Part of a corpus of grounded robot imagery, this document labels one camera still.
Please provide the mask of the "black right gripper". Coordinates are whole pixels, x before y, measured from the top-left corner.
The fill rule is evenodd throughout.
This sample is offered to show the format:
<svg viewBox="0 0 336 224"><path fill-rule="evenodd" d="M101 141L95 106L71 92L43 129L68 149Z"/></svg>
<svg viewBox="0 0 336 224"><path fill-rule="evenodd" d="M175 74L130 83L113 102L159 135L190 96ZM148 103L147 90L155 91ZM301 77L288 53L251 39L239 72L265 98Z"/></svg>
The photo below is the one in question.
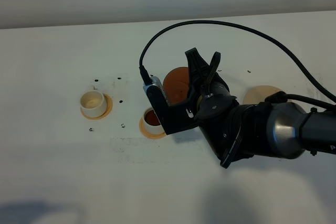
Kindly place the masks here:
<svg viewBox="0 0 336 224"><path fill-rule="evenodd" d="M247 135L244 121L253 111L252 105L240 105L229 92L228 85L219 76L214 76L221 60L221 53L215 52L210 65L201 57L196 48L185 52L188 63L189 92L197 93L195 121L207 140L211 150L228 168L232 162L254 156L242 151L241 146Z"/></svg>

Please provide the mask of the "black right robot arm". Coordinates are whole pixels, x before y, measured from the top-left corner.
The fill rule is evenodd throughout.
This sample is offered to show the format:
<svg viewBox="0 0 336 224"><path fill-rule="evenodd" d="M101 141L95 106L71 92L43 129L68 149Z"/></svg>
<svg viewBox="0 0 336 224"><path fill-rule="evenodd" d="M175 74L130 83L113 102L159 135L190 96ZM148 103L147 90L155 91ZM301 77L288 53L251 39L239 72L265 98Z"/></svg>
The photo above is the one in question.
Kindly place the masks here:
<svg viewBox="0 0 336 224"><path fill-rule="evenodd" d="M335 153L335 107L300 95L276 92L257 104L239 104L196 49L186 52L189 82L197 93L195 122L223 168L255 155L284 159L303 152Z"/></svg>

